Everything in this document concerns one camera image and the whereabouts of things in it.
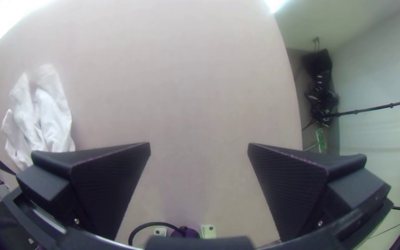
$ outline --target white wall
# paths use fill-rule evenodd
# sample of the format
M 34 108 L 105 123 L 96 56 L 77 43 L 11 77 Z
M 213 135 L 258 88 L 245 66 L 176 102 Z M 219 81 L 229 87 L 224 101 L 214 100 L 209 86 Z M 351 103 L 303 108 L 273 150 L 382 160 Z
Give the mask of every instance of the white wall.
M 333 52 L 398 10 L 400 0 L 288 0 L 274 16 L 286 47 L 313 51 L 320 37 Z
M 342 46 L 332 59 L 341 112 L 399 102 L 400 11 Z M 388 197 L 400 206 L 400 106 L 341 117 L 340 151 L 366 154 L 366 168 L 392 186 Z M 393 211 L 376 233 L 399 222 L 400 211 Z M 400 228 L 366 245 L 387 249 L 399 233 Z

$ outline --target white cloth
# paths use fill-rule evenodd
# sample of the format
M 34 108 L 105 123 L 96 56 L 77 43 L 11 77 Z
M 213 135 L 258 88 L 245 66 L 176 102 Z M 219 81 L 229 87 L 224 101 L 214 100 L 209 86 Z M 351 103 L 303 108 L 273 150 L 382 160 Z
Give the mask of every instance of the white cloth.
M 9 93 L 9 107 L 1 130 L 7 135 L 6 151 L 20 169 L 32 165 L 34 150 L 75 151 L 72 116 L 52 65 L 23 73 Z

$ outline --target ceiling light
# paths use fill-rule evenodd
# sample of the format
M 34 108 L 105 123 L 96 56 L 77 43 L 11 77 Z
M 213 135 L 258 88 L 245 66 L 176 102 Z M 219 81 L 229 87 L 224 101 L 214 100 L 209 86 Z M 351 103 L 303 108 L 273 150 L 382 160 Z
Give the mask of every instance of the ceiling light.
M 265 0 L 271 13 L 277 12 L 288 0 Z

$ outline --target textured black surface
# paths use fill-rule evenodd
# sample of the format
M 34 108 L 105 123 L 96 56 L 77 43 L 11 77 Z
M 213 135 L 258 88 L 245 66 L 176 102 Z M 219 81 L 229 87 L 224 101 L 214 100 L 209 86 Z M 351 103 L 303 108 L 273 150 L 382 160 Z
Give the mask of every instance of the textured black surface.
M 99 235 L 114 240 L 150 156 L 134 144 L 72 168 L 71 182 Z
M 46 173 L 44 178 L 24 178 L 22 182 L 30 183 L 34 190 L 29 192 L 20 182 L 23 192 L 32 200 L 39 200 L 38 205 L 63 224 L 79 219 L 79 227 L 114 240 L 149 157 L 149 143 L 66 153 L 33 152 L 34 166 L 21 172 L 18 179 L 32 169 Z M 60 184 L 59 180 L 69 181 L 71 190 L 57 195 L 55 187 L 41 186 L 42 179 L 51 185 Z M 62 213 L 57 214 L 57 203 L 47 201 L 68 194 L 74 198 L 68 204 L 58 204 L 58 212 Z
M 282 241 L 298 236 L 328 180 L 327 171 L 291 151 L 249 144 L 248 156 Z
M 364 155 L 331 156 L 262 144 L 249 144 L 248 156 L 282 241 L 311 228 L 330 181 L 362 169 L 367 161 Z

